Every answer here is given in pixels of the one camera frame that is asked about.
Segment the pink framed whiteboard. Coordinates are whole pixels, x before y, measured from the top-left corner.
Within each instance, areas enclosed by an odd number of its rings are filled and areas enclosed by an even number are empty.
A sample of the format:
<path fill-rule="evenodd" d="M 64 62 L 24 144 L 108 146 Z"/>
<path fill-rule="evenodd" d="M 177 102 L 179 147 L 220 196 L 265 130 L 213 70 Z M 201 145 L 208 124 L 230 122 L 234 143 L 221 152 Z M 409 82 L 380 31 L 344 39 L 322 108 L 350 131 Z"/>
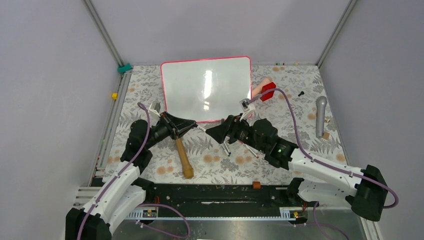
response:
<path fill-rule="evenodd" d="M 166 61 L 160 65 L 166 111 L 198 123 L 216 122 L 243 112 L 252 97 L 248 56 Z"/>

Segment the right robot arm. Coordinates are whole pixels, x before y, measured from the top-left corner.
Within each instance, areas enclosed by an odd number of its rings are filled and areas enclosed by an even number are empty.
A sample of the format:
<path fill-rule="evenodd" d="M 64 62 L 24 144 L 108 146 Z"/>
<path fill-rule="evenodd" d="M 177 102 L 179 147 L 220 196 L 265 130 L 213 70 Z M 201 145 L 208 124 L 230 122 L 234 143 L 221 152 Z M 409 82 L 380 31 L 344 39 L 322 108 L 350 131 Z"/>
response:
<path fill-rule="evenodd" d="M 350 206 L 358 216 L 378 222 L 381 219 L 388 195 L 381 171 L 373 166 L 366 168 L 341 165 L 313 156 L 297 144 L 278 136 L 278 130 L 266 118 L 253 125 L 240 116 L 229 115 L 224 123 L 206 131 L 219 144 L 240 141 L 264 154 L 264 159 L 276 168 L 298 171 L 325 184 L 302 180 L 287 191 L 287 201 L 299 206 L 304 201 Z"/>

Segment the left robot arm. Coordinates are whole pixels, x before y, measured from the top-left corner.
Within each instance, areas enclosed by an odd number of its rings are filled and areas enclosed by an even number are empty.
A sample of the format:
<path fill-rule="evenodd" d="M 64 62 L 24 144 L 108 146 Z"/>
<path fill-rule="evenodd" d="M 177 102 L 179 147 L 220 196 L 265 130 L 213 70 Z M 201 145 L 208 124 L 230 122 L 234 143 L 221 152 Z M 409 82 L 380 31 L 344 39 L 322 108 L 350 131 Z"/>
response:
<path fill-rule="evenodd" d="M 153 157 L 151 147 L 166 138 L 176 140 L 197 127 L 195 120 L 159 114 L 156 125 L 139 119 L 130 133 L 118 167 L 100 190 L 82 208 L 71 208 L 65 218 L 66 240 L 110 240 L 116 228 L 138 205 L 155 200 L 152 182 L 136 184 Z"/>

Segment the green whiteboard marker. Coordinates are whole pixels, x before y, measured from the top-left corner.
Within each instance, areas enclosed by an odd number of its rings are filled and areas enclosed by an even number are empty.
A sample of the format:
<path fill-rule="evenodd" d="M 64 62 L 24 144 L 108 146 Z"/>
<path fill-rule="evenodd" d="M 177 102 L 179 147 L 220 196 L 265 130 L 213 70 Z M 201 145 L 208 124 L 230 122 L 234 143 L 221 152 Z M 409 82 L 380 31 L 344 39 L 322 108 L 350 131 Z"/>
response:
<path fill-rule="evenodd" d="M 231 152 L 230 152 L 229 148 L 227 147 L 227 144 L 226 144 L 225 142 L 223 142 L 223 143 L 221 144 L 221 146 L 223 147 L 223 149 L 224 149 L 224 151 L 225 151 L 225 154 L 226 154 L 228 157 L 230 157 L 230 156 L 231 156 Z"/>

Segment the red whiteboard marker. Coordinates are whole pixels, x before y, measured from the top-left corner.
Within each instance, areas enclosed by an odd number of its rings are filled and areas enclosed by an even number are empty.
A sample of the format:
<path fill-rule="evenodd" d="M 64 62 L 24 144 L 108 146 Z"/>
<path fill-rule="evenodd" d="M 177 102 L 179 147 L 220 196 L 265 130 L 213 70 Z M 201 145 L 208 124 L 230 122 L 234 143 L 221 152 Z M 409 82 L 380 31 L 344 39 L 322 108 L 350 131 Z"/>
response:
<path fill-rule="evenodd" d="M 241 144 L 256 158 L 256 159 L 258 159 L 259 158 L 259 156 L 258 156 L 258 154 L 250 147 L 250 146 L 248 146 L 247 144 L 245 144 L 244 142 L 241 142 Z"/>

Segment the gold toy microphone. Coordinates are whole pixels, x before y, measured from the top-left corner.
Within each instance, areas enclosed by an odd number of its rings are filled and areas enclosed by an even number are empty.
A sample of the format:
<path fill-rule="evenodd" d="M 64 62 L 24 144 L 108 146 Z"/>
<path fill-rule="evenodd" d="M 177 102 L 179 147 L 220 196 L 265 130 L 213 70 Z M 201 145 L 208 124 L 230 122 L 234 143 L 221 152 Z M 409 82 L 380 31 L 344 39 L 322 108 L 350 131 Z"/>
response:
<path fill-rule="evenodd" d="M 186 179 L 192 179 L 194 177 L 194 169 L 189 162 L 187 152 L 186 152 L 186 149 L 183 145 L 182 139 L 177 138 L 175 140 L 175 144 L 176 144 L 176 149 L 177 149 L 179 159 L 180 159 L 180 162 L 181 162 L 181 168 L 182 168 L 183 176 Z"/>

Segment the small brown cube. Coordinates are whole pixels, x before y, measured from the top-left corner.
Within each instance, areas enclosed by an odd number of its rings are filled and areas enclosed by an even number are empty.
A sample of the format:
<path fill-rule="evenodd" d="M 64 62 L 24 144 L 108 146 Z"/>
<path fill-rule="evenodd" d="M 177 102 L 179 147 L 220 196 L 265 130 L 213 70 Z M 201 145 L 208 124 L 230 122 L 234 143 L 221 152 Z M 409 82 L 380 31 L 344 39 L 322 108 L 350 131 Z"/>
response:
<path fill-rule="evenodd" d="M 260 189 L 261 188 L 261 183 L 259 181 L 253 181 L 252 182 L 252 188 L 253 189 Z"/>

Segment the large red block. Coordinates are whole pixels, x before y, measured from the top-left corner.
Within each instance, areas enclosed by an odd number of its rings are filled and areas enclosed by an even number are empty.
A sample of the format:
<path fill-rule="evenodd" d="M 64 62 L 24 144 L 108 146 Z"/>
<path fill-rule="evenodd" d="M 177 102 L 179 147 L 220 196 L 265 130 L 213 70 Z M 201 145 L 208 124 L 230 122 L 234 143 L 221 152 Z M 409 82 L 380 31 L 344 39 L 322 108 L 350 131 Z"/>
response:
<path fill-rule="evenodd" d="M 272 98 L 274 95 L 274 89 L 276 88 L 276 84 L 274 82 L 270 82 L 268 84 L 265 84 L 261 91 L 260 91 L 260 100 L 262 102 L 267 101 L 268 99 Z"/>

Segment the small yellow cube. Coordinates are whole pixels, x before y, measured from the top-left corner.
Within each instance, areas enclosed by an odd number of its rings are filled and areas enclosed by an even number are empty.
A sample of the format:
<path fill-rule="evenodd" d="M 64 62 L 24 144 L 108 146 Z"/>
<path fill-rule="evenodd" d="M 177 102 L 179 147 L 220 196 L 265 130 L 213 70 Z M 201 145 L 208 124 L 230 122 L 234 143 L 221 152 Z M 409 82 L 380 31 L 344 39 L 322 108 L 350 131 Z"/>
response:
<path fill-rule="evenodd" d="M 112 99 L 113 100 L 117 100 L 118 99 L 118 93 L 113 93 L 112 95 L 111 95 L 111 97 L 112 97 Z"/>

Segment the teal clamp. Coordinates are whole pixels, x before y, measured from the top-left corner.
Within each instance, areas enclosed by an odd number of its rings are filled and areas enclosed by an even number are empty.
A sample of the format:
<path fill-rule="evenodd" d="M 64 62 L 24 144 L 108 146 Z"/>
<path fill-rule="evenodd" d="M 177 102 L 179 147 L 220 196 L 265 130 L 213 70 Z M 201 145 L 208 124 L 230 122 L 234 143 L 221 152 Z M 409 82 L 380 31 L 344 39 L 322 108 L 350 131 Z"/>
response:
<path fill-rule="evenodd" d="M 125 72 L 127 72 L 127 71 L 131 70 L 132 68 L 133 68 L 133 67 L 132 67 L 132 65 L 131 65 L 130 63 L 127 63 L 127 64 L 125 64 L 125 65 L 123 65 L 123 66 L 118 67 L 118 68 L 117 68 L 117 71 L 118 71 L 120 74 L 123 74 L 123 73 L 125 73 Z"/>

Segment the floral patterned table mat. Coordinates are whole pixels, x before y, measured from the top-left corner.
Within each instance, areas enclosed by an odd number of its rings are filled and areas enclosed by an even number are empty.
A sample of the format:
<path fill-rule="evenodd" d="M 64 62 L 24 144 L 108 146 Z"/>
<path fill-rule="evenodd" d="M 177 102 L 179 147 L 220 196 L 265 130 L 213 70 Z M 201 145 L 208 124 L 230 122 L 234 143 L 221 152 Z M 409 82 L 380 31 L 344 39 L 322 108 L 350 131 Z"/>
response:
<path fill-rule="evenodd" d="M 339 138 L 336 121 L 330 108 L 325 110 L 323 138 L 316 137 L 316 99 L 326 94 L 319 69 L 314 65 L 254 65 L 252 84 L 257 86 L 270 77 L 283 93 L 275 93 L 265 102 L 255 102 L 255 112 L 249 123 L 266 118 L 278 129 L 282 138 L 295 142 L 300 137 L 301 145 L 312 154 L 333 162 L 347 163 Z M 124 89 L 124 101 L 109 152 L 103 159 L 106 182 L 115 171 L 124 152 L 130 125 L 146 114 L 138 107 L 141 102 L 148 106 L 152 102 L 164 103 L 161 71 L 158 65 L 138 65 L 133 68 L 129 85 Z M 298 134 L 294 132 L 291 112 L 296 117 Z M 242 144 L 229 145 L 231 155 L 200 129 L 193 129 L 183 136 L 183 145 L 188 160 L 194 169 L 194 177 L 186 179 L 176 150 L 175 142 L 167 138 L 155 145 L 144 179 L 155 183 L 182 184 L 250 184 L 259 181 L 265 185 L 288 184 L 294 177 L 303 177 L 300 171 L 288 171 L 268 164 L 263 155 L 256 152 L 255 158 Z"/>

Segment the silver toy microphone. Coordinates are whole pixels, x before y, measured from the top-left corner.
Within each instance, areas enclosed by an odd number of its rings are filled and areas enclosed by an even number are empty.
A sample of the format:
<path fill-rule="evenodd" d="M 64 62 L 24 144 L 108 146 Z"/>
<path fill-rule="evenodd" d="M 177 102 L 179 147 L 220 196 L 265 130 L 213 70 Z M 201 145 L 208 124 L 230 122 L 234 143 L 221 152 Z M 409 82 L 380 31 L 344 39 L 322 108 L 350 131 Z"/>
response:
<path fill-rule="evenodd" d="M 322 138 L 324 135 L 325 112 L 328 100 L 325 96 L 319 96 L 316 101 L 316 123 L 315 135 L 317 138 Z"/>

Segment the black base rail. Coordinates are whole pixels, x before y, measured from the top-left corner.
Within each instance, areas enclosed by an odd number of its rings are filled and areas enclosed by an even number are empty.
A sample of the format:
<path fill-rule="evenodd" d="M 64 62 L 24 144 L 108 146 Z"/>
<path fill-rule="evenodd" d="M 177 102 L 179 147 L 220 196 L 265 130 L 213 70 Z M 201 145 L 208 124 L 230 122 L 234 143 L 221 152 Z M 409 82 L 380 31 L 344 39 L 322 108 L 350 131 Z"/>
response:
<path fill-rule="evenodd" d="M 145 187 L 146 179 L 136 184 Z M 130 214 L 133 219 L 288 219 L 307 218 L 307 208 L 318 206 L 296 194 L 295 178 L 289 186 L 153 183 L 145 201 Z"/>

